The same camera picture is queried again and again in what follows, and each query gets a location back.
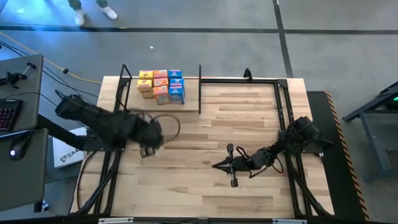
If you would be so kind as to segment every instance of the yellow black caution stripe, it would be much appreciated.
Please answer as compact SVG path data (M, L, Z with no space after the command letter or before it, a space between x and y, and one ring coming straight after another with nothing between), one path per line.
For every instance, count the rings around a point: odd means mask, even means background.
M330 93L328 93L327 91L325 93L326 93L326 95L328 97L329 104L330 104L330 109L331 109L331 112L333 113L333 117L334 117L335 122L336 122L337 131L338 131L338 134L339 134L339 137L340 137L341 145L343 145L343 150L344 150L344 153L345 153L345 156L346 156L347 164L348 164L348 167L349 167L349 172L351 173L351 178L354 181L354 187L355 187L355 190L356 190L356 194L358 195L358 198L359 198L359 203L362 206L362 211L364 213L365 220L369 221L370 218L369 218L368 210L366 208L365 200L363 199L363 196L362 196L361 187L359 186L358 179L356 178L353 162L352 162L351 157L349 156L349 153L348 153L346 141L344 140L343 131L341 130L340 122L338 121L338 118L337 118L336 109L335 109L335 106L333 105L333 100L331 100Z

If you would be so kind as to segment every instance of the blue box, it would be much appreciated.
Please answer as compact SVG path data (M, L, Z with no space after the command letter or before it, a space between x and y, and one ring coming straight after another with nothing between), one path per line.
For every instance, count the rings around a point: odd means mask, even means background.
M182 78L182 70L169 70L169 78Z
M183 78L171 78L170 86L182 86L184 88L184 79Z
M169 96L171 104L174 105L185 104L185 94L182 86L170 86Z

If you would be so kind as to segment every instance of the yellow cable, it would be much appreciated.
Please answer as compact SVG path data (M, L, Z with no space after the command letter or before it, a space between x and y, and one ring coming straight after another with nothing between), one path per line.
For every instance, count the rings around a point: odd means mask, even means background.
M5 38L7 38L7 39L13 41L13 42L16 43L17 45L20 45L21 47L25 48L26 50L32 52L33 54L37 54L36 52L34 52L33 50L31 50L30 48L28 48L28 47L26 47L25 45L19 43L18 41L16 41L16 40L14 40L13 38L7 36L6 34L3 34L2 32L0 32L0 34L3 35L3 36L5 36ZM44 60L45 60L46 62L52 64L54 67L57 67L57 68L59 68L59 69L61 69L61 70L63 71L64 68L58 66L58 65L55 64L54 62L52 62L52 61L50 61L50 60L48 60L48 59L46 59L46 58L44 58ZM79 77L78 75L75 75L75 74L73 74L72 72L68 72L68 74L71 75L71 76L73 76L73 77L75 77L75 78L77 78L77 79L80 79L80 80L82 80L82 81L85 81L85 82L102 84L102 83L99 82L99 81L88 80L88 79Z

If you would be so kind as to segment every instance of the jeans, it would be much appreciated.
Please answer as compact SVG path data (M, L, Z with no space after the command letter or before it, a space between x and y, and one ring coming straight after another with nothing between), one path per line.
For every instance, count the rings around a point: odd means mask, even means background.
M69 6L73 9L73 10L81 10L81 2L80 0L68 0L69 2ZM100 7L107 7L108 6L108 0L96 0L97 4Z

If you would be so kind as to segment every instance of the person's leg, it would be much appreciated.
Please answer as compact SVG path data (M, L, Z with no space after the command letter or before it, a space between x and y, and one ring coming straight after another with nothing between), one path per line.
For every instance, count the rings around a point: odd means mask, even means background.
M85 23L84 12L81 10L80 0L68 0L69 6L75 11L75 24L82 26Z
M108 0L96 0L97 4L101 8L101 11L103 11L110 19L115 20L118 18L118 15L116 12L114 12L109 6L108 6Z

